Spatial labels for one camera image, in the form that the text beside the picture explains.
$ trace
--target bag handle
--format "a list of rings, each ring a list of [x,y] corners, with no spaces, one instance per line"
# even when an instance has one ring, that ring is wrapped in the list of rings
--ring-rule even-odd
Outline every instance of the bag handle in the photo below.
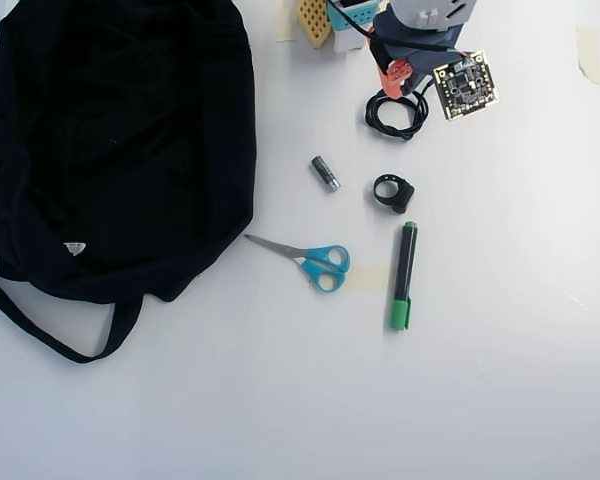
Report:
[[[62,343],[60,340],[57,340],[42,330],[35,323],[29,320],[24,313],[22,313],[22,311],[16,306],[15,303],[13,303],[13,301],[1,288],[0,310],[2,310],[2,312],[22,330],[27,332],[32,337],[37,338],[49,348],[55,350],[57,353],[65,358],[68,358],[69,360],[84,364],[93,362],[94,360],[99,360],[101,358],[106,358],[120,348],[138,321],[140,310],[142,310],[143,298],[144,297],[138,297],[126,302],[116,303],[107,343],[104,347],[104,350],[102,350],[102,353],[93,357],[82,355],[81,353],[76,352],[69,346]]]

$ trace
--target green marker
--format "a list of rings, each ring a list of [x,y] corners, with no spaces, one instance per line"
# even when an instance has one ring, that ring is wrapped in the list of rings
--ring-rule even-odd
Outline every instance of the green marker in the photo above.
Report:
[[[409,313],[411,311],[411,298],[409,298],[409,285],[413,270],[413,257],[416,252],[416,238],[418,226],[415,222],[407,222],[402,227],[402,240],[400,240],[400,258],[396,273],[396,290],[393,294],[393,308],[391,311],[391,328],[404,330],[409,328]]]

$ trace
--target white robot body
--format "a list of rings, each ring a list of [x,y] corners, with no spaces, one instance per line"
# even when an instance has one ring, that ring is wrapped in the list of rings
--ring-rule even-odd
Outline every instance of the white robot body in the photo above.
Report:
[[[391,0],[396,18],[417,30],[445,31],[466,23],[477,0]]]

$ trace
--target battery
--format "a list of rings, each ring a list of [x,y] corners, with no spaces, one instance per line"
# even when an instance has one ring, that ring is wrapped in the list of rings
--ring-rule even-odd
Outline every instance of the battery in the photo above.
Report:
[[[320,175],[320,178],[322,178],[324,183],[326,183],[329,186],[332,192],[335,192],[340,188],[340,182],[338,182],[338,179],[333,174],[333,172],[321,156],[318,155],[316,158],[311,160],[311,164]]]

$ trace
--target black bag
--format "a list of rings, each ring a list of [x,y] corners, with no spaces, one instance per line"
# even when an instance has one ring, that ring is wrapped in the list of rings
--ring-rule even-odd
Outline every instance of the black bag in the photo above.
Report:
[[[230,0],[21,0],[0,24],[0,276],[114,303],[174,300],[252,217],[254,80]]]

